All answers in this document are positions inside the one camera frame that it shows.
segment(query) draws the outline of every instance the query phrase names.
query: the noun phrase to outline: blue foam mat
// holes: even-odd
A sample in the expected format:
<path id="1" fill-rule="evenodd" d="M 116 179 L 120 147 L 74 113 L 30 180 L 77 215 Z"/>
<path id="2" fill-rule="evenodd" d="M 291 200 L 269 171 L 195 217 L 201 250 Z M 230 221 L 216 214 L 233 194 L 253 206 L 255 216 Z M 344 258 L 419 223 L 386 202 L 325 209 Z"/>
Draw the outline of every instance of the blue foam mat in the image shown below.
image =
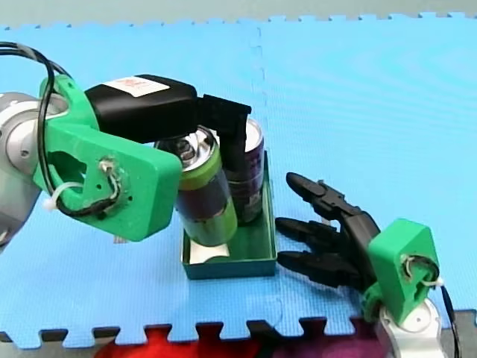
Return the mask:
<path id="1" fill-rule="evenodd" d="M 462 310 L 477 307 L 469 285 L 475 234 L 459 225 L 470 220 L 477 199 L 470 165 L 477 53 L 467 45 L 475 26 L 458 18 L 363 16 L 58 25 L 4 34 L 42 49 L 85 88 L 149 72 L 251 104 L 271 150 L 277 215 L 314 218 L 285 186 L 285 172 L 296 171 L 328 180 L 381 226 L 398 216 L 429 224 Z M 37 91 L 31 77 L 39 81 L 41 68 L 2 60 L 10 72 L 1 74 L 0 92 Z M 279 239 L 280 249 L 302 248 Z M 276 277 L 187 281 L 177 218 L 140 244 L 114 245 L 110 235 L 38 205 L 0 256 L 0 271 L 0 331 L 21 348 L 40 346 L 38 332 L 48 329 L 67 329 L 66 347 L 92 345 L 95 327 L 120 327 L 116 341 L 128 344 L 145 341 L 145 325 L 171 324 L 170 339 L 189 340 L 202 322 L 223 322 L 224 339 L 248 336 L 249 320 L 293 336 L 303 332 L 299 319 L 311 317 L 328 318 L 329 334 L 346 334 L 353 331 L 349 317 L 359 314 L 358 298 L 347 289 L 313 285 L 281 268 Z"/>
<path id="2" fill-rule="evenodd" d="M 362 19 L 262 26 L 272 177 L 324 179 L 381 227 L 397 217 L 427 224 L 455 308 L 475 309 L 477 236 L 468 225 L 477 202 L 477 49 L 467 44 L 477 21 Z M 277 216 L 313 219 L 275 183 Z M 283 239 L 280 247 L 297 245 Z M 283 293 L 284 306 L 305 307 L 305 291 Z M 432 298 L 446 317 L 440 290 Z M 285 314 L 292 322 L 321 311 Z"/>

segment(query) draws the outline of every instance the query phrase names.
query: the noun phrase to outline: black cable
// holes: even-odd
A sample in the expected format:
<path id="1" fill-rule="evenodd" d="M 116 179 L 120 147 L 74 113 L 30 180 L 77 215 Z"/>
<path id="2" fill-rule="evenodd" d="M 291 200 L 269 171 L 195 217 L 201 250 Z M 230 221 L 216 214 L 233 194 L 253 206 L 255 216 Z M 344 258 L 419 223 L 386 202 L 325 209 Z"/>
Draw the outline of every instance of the black cable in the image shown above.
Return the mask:
<path id="1" fill-rule="evenodd" d="M 38 121 L 37 121 L 37 150 L 38 150 L 38 161 L 40 169 L 42 172 L 43 180 L 45 181 L 46 189 L 50 195 L 53 194 L 56 187 L 54 185 L 53 177 L 51 176 L 50 168 L 48 166 L 48 158 L 46 154 L 45 147 L 45 127 L 46 127 L 46 116 L 48 112 L 48 106 L 51 100 L 51 96 L 54 93 L 54 72 L 58 72 L 61 75 L 67 75 L 71 77 L 68 72 L 66 72 L 61 66 L 47 59 L 41 52 L 37 51 L 34 48 L 30 48 L 25 45 L 11 42 L 0 42 L 0 55 L 2 56 L 19 56 L 26 57 L 36 62 L 42 63 L 47 71 L 48 77 L 45 85 L 45 91 L 41 98 L 40 108 L 38 111 Z M 113 206 L 119 198 L 121 192 L 121 187 L 119 181 L 114 176 L 111 170 L 107 173 L 108 184 L 110 185 L 113 194 L 109 198 L 98 200 L 88 207 L 84 207 L 79 210 L 71 210 L 64 203 L 61 197 L 57 199 L 57 208 L 63 214 L 72 217 L 84 217 L 90 215 L 100 215 L 106 209 Z"/>
<path id="2" fill-rule="evenodd" d="M 408 267 L 409 264 L 418 264 L 418 265 L 430 267 L 432 268 L 432 271 L 434 272 L 432 281 L 435 282 L 439 278 L 439 275 L 440 275 L 439 266 L 428 257 L 424 257 L 420 255 L 411 255 L 407 258 L 407 263 L 404 263 L 404 271 L 405 271 L 405 274 L 411 278 L 412 275 Z M 441 286 L 440 289 L 442 291 L 442 299 L 444 302 L 444 306 L 446 307 L 446 312 L 447 312 L 447 315 L 449 316 L 452 335 L 454 336 L 454 358 L 462 358 L 461 340 L 459 338 L 458 328 L 455 322 L 455 311 L 452 305 L 452 300 L 445 286 Z"/>

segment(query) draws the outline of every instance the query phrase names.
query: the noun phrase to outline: green tray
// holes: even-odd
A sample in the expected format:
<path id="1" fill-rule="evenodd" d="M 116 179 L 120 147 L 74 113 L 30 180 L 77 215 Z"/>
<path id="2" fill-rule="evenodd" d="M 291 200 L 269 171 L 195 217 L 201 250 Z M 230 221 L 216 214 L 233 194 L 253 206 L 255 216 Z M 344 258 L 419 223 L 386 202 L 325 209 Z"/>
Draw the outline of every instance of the green tray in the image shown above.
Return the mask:
<path id="1" fill-rule="evenodd" d="M 214 248 L 201 246 L 184 233 L 182 263 L 189 279 L 275 274 L 277 244 L 266 152 L 264 161 L 263 214 L 259 218 L 247 226 L 238 227 L 237 233 L 227 244 Z"/>

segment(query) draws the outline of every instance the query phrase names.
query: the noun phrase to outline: white label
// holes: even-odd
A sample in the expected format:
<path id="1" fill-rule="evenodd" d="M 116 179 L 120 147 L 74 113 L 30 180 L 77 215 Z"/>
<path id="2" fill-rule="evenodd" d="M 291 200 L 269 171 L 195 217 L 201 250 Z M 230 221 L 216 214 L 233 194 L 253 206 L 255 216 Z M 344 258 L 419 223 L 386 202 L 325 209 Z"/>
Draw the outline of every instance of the white label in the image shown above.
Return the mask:
<path id="1" fill-rule="evenodd" d="M 146 80 L 145 78 L 140 77 L 119 78 L 118 80 L 106 82 L 104 85 L 129 93 L 133 97 L 141 97 L 143 95 L 149 95 L 169 88 L 169 86 L 165 84 L 160 84 L 159 82 Z"/>

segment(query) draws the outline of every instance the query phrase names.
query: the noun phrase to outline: aluminum can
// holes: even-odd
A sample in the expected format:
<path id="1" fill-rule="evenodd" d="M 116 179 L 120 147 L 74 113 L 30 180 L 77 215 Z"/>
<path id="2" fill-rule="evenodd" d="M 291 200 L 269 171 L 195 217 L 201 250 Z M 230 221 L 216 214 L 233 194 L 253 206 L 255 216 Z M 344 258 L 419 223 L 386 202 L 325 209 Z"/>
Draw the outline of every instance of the aluminum can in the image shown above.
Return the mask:
<path id="1" fill-rule="evenodd" d="M 155 146 L 176 154 L 182 162 L 175 207 L 189 238 L 209 247 L 232 239 L 237 216 L 212 132 L 199 127 L 193 134 L 163 140 Z"/>
<path id="2" fill-rule="evenodd" d="M 244 170 L 225 170 L 240 225 L 248 224 L 262 214 L 264 137 L 259 124 L 253 119 L 249 118 L 246 126 Z"/>

